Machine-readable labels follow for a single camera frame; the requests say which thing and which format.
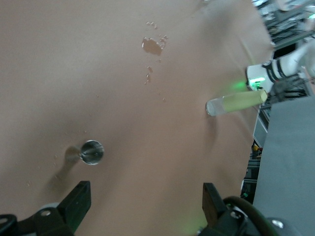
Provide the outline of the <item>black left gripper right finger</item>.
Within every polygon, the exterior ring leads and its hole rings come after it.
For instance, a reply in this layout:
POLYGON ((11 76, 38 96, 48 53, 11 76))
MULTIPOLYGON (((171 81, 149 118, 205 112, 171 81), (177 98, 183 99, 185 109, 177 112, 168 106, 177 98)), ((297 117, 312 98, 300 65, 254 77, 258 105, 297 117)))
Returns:
POLYGON ((213 227, 227 207, 213 183, 203 183, 202 209, 209 227, 213 227))

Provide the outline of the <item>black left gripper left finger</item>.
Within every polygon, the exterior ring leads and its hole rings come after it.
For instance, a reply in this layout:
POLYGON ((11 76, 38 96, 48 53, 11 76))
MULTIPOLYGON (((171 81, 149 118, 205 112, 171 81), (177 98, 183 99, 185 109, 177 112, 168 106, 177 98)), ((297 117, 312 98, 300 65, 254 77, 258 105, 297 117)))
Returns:
POLYGON ((70 229, 77 229, 92 204, 90 181, 80 181, 59 203, 58 211, 70 229))

